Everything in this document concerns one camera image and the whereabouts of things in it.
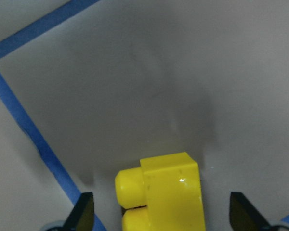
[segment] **yellow plastic object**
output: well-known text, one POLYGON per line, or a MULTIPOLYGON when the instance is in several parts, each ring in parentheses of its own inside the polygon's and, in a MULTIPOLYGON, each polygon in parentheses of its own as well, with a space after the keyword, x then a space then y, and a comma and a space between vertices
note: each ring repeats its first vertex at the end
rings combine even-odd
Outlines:
POLYGON ((116 176, 123 231, 205 231, 197 162, 177 153, 140 165, 116 176))

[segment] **yellow toy brick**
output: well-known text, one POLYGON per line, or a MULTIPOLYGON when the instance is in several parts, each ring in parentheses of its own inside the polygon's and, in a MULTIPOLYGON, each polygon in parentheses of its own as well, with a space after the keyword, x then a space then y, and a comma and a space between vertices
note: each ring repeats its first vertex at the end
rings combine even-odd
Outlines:
POLYGON ((205 231, 197 162, 177 153, 140 165, 116 176, 123 231, 205 231))

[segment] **yellow cylindrical stud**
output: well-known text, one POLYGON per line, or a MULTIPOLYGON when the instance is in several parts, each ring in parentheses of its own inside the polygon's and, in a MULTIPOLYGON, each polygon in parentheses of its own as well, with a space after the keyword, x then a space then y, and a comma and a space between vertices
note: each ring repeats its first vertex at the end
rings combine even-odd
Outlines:
POLYGON ((116 176, 116 193, 119 204, 125 208, 146 205, 143 173, 140 167, 120 171, 116 176))
POLYGON ((122 218, 123 231, 150 231, 148 208, 127 210, 122 218))

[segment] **yellow block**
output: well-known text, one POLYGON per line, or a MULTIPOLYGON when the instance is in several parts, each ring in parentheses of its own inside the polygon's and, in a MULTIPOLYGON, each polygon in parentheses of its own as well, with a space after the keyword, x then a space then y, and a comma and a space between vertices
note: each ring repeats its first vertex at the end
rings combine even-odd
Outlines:
POLYGON ((116 176, 118 202, 130 209, 123 231, 205 231, 197 162, 178 153, 140 164, 116 176))

